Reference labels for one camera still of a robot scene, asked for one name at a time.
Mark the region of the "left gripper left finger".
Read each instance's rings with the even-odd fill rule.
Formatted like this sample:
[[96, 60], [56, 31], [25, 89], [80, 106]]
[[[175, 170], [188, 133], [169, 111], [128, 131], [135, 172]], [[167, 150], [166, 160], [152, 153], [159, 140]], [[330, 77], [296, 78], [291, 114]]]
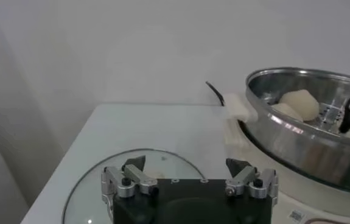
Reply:
[[155, 197], [158, 195], [158, 180], [149, 177], [143, 170], [146, 156], [139, 156], [126, 160], [121, 169], [107, 166], [101, 172], [102, 200], [107, 206], [108, 213], [113, 212], [115, 195], [120, 198], [132, 198], [136, 189], [139, 192]]

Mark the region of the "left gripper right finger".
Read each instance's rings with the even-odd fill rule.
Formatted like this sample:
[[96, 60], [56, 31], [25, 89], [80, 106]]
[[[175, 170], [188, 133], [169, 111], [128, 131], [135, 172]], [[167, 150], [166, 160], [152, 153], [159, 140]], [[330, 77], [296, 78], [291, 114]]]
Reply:
[[247, 161], [227, 158], [225, 162], [232, 176], [225, 181], [225, 194], [228, 197], [243, 195], [247, 189], [252, 198], [270, 197], [273, 205], [278, 204], [278, 175], [274, 169], [259, 172]]

